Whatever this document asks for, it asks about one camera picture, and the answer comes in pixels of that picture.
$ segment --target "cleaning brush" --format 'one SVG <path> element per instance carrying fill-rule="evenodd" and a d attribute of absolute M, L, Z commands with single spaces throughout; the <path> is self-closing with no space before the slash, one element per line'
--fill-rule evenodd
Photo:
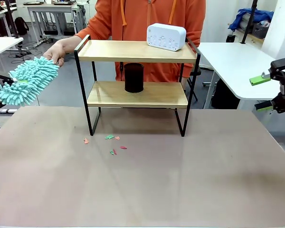
<path fill-rule="evenodd" d="M 17 81 L 0 85 L 0 102 L 4 105 L 30 105 L 47 85 L 58 76 L 59 66 L 44 57 L 27 60 L 9 75 Z"/>

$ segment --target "person's right hand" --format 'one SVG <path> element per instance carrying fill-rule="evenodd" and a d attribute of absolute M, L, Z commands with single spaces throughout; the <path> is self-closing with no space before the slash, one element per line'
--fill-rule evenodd
<path fill-rule="evenodd" d="M 65 62 L 64 56 L 65 51 L 63 50 L 63 46 L 61 43 L 56 42 L 52 47 L 50 47 L 43 56 L 47 58 L 48 60 L 53 60 L 54 64 L 57 64 L 58 66 L 62 66 Z"/>

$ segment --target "beige tabletop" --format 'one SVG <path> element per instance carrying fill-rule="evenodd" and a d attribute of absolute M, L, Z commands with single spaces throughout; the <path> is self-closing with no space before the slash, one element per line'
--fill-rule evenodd
<path fill-rule="evenodd" d="M 103 108 L 92 137 L 83 108 L 21 108 L 0 129 L 0 226 L 283 227 L 285 152 L 250 112 L 192 110 L 181 137 L 173 110 Z"/>

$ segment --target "person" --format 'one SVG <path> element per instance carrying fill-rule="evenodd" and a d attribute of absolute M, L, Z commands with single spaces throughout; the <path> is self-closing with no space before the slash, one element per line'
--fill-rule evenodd
<path fill-rule="evenodd" d="M 184 27 L 187 37 L 198 47 L 203 28 L 206 0 L 98 0 L 96 14 L 88 26 L 75 36 L 57 41 L 44 57 L 62 66 L 66 53 L 72 53 L 86 35 L 91 39 L 146 41 L 147 27 L 162 23 Z M 115 63 L 116 80 L 124 80 L 120 63 Z M 180 64 L 143 63 L 144 81 L 177 82 Z M 185 64 L 184 85 L 190 76 L 192 64 Z"/>

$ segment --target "two-tier wooden shelf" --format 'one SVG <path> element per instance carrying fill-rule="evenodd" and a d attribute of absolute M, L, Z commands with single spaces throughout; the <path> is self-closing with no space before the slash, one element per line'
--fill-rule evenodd
<path fill-rule="evenodd" d="M 95 132 L 101 107 L 173 108 L 175 109 L 180 133 L 182 136 L 185 135 L 193 87 L 200 60 L 200 54 L 195 54 L 189 44 L 186 43 L 181 50 L 173 52 L 151 47 L 144 41 L 90 40 L 90 36 L 88 35 L 75 49 L 75 59 L 91 135 Z M 95 83 L 88 98 L 86 98 L 80 61 L 92 62 Z M 142 92 L 128 93 L 124 89 L 124 82 L 97 81 L 95 61 L 120 62 L 121 71 L 123 70 L 124 62 L 179 63 L 181 64 L 180 81 L 184 63 L 193 63 L 195 64 L 195 68 L 193 83 L 191 83 L 190 87 L 189 101 L 185 96 L 180 82 L 144 82 Z M 93 127 L 88 107 L 98 107 L 99 110 Z M 178 108 L 187 109 L 183 128 L 177 113 Z"/>

